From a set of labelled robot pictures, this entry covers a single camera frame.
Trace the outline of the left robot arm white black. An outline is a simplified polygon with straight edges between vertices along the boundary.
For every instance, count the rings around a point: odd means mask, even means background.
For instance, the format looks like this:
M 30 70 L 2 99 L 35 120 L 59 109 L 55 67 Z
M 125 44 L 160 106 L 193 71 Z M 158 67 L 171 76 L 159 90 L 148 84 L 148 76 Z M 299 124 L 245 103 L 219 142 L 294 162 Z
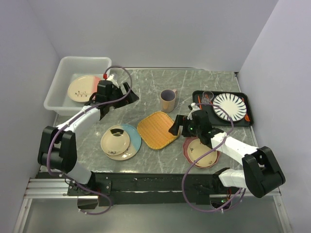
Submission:
M 132 84 L 124 82 L 123 93 L 112 81 L 101 80 L 97 91 L 91 94 L 83 108 L 67 122 L 44 128 L 39 145 L 37 161 L 45 166 L 51 175 L 58 170 L 79 183 L 79 189 L 86 195 L 96 191 L 95 174 L 77 161 L 76 138 L 78 134 L 100 121 L 110 108 L 121 108 L 139 97 L 132 91 Z

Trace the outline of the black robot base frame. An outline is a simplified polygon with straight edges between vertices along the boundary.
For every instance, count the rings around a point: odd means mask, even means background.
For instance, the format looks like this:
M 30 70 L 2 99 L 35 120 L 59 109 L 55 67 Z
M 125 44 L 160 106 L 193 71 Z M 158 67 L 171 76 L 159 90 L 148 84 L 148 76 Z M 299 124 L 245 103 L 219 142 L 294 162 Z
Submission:
M 190 203 L 209 205 L 210 198 L 232 196 L 236 187 L 224 187 L 214 174 L 96 173 L 94 190 L 104 194 L 96 204 Z

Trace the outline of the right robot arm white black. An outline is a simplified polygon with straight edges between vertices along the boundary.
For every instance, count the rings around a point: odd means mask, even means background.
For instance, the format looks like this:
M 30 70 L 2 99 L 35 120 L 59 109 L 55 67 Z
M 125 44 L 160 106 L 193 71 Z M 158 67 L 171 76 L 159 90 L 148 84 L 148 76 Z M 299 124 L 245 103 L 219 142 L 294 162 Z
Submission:
M 255 197 L 261 198 L 286 182 L 284 173 L 269 147 L 257 148 L 241 142 L 213 128 L 206 111 L 198 109 L 188 116 L 177 115 L 169 133 L 183 137 L 198 137 L 212 151 L 229 156 L 241 166 L 241 170 L 223 168 L 214 173 L 213 189 L 224 193 L 230 187 L 247 188 Z

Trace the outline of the wooden bamboo tray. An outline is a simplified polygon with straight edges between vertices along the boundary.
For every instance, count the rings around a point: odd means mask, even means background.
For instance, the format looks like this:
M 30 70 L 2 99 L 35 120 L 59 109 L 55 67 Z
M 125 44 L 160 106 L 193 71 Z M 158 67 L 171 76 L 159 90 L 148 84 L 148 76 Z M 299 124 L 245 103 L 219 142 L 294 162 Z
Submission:
M 177 136 L 169 133 L 174 121 L 164 112 L 154 112 L 138 123 L 137 131 L 147 146 L 153 150 L 161 150 L 175 141 Z

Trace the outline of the beige pink branch plate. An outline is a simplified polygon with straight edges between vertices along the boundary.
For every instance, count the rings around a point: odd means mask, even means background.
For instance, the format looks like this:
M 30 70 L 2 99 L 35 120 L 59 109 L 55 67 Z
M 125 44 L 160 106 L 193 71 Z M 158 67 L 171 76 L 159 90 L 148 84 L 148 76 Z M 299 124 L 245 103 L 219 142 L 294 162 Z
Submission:
M 97 92 L 101 79 L 93 75 L 85 75 L 75 79 L 68 87 L 68 97 L 75 102 L 87 102 L 90 96 Z

